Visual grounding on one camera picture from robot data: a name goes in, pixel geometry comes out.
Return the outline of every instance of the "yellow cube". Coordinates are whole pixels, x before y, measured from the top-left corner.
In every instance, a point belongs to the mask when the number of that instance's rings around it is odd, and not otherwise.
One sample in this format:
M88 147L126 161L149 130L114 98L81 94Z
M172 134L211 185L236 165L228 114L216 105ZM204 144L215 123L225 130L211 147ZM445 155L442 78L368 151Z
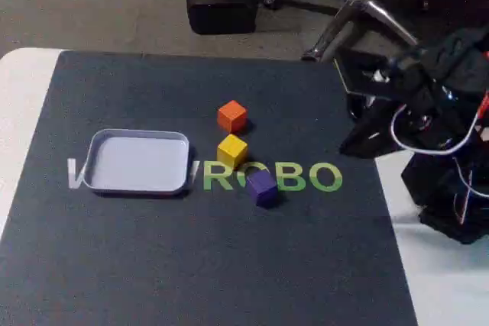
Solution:
M248 145L236 135L228 135L217 147L217 160L235 169L246 158Z

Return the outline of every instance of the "orange cube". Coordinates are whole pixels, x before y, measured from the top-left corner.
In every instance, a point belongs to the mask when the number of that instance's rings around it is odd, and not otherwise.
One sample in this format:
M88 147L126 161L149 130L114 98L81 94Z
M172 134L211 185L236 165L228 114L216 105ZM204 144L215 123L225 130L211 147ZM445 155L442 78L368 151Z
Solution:
M218 124L227 132L235 133L246 125L248 110L236 101L230 101L217 112Z

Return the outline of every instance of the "floor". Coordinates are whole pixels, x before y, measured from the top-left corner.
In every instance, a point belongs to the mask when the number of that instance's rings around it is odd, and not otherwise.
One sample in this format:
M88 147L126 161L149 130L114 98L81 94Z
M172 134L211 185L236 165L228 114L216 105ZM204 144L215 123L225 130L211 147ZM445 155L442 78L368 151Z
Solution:
M189 27L186 0L0 0L0 56L19 47L52 47L298 60L330 18L260 9L254 34L199 36ZM388 55L397 50L375 32L355 47Z

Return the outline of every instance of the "chrome chair base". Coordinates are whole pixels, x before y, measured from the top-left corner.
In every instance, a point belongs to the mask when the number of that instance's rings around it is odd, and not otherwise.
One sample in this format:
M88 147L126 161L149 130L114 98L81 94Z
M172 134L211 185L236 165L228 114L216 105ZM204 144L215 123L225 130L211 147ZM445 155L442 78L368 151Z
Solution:
M273 7L276 0L264 0L264 4L268 7ZM336 16L329 22L321 37L311 49L307 50L302 60L305 61L320 61L326 49L332 44L333 40L338 36L339 32L355 17L365 12L379 22L388 26L401 39L409 45L417 45L418 40L412 35L387 9L385 9L377 0L339 0L342 6L336 13ZM340 44L335 45L335 49L340 47Z

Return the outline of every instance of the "green letter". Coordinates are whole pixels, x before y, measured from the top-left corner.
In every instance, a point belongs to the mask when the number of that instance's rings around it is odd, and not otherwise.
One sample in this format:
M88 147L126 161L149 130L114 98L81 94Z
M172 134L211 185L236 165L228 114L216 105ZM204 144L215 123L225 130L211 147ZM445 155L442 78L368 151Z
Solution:
M222 167L224 169L223 173L212 173L212 168L214 166ZM232 174L232 168L227 167L225 164L214 160L204 161L204 190L210 190L212 188L212 180L217 179L221 186L225 190L232 190L231 184L228 182L226 177Z
M247 163L243 164L240 167L240 169L238 169L238 171L236 173L236 179L238 179L238 182L241 185L241 187L246 186L245 173L246 173L246 170L250 167L268 170L267 166L265 166L263 163L260 163L260 162L247 162Z
M333 174L333 177L335 177L335 181L333 181L333 184L330 186L324 186L321 184L318 180L318 171L321 168L326 168L331 171ZM339 171L339 169L336 166L333 166L332 164L329 163L316 163L314 166L311 167L311 170L309 171L309 177L311 179L311 183L320 191L324 192L333 192L338 190L340 187L342 187L343 184L343 176L342 173Z
M293 173L285 173L284 167L293 168ZM303 168L297 163L292 162L276 162L275 171L277 172L278 189L281 191L300 191L306 187L306 180L299 176L303 172ZM296 181L294 186L286 186L285 180L293 179Z

